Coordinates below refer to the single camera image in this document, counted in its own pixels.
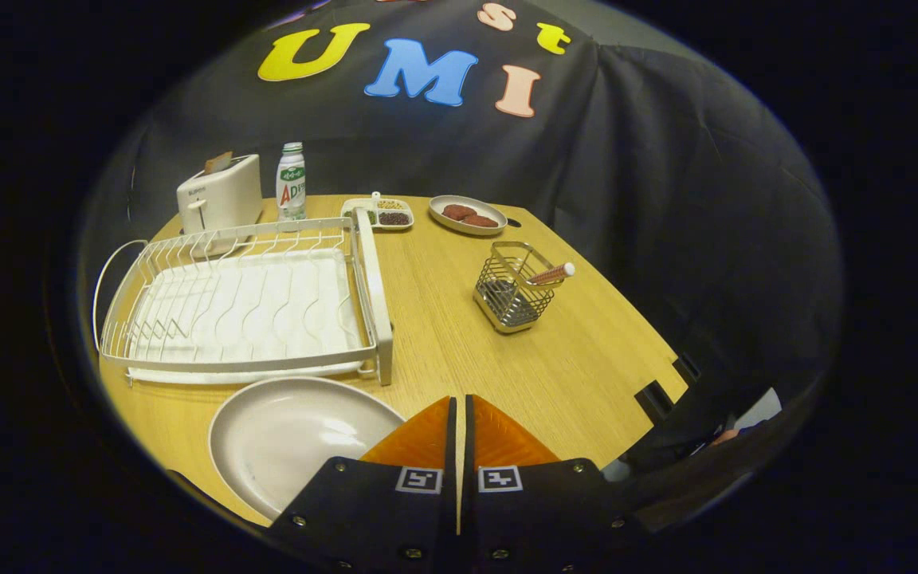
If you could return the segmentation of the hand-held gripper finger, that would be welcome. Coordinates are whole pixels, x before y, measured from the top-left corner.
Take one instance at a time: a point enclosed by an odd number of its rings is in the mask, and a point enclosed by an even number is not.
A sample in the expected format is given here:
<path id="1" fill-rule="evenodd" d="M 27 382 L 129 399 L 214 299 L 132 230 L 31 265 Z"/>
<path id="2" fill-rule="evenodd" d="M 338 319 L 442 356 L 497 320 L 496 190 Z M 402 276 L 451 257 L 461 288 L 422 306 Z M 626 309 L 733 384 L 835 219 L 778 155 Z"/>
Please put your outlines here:
<path id="1" fill-rule="evenodd" d="M 368 458 L 329 458 L 267 530 L 324 573 L 447 570 L 457 526 L 457 401 L 444 397 Z"/>
<path id="2" fill-rule="evenodd" d="M 471 573 L 619 573 L 651 541 L 591 460 L 560 460 L 478 395 L 465 407 L 463 552 Z"/>

